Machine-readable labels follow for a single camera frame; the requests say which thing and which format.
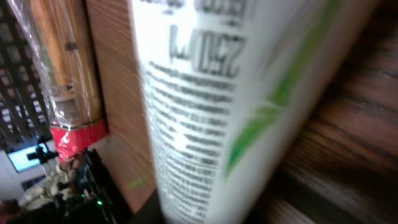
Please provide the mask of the white gold-capped cream tube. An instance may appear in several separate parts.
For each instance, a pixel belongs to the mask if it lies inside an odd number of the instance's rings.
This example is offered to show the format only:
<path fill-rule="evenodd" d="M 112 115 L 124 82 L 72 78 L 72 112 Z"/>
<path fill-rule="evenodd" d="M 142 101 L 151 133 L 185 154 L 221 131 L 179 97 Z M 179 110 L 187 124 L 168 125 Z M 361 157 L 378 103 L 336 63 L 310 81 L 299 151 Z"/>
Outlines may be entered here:
<path fill-rule="evenodd" d="M 374 0 L 130 1 L 167 223 L 241 223 Z"/>

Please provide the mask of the orange spaghetti packet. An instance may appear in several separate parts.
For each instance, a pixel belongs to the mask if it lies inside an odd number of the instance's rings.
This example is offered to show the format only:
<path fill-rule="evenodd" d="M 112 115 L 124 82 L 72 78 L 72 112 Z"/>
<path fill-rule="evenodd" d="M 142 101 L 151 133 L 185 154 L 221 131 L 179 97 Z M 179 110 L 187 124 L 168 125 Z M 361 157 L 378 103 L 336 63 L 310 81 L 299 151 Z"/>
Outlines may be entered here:
<path fill-rule="evenodd" d="M 33 51 L 59 159 L 107 134 L 83 0 L 8 0 Z"/>

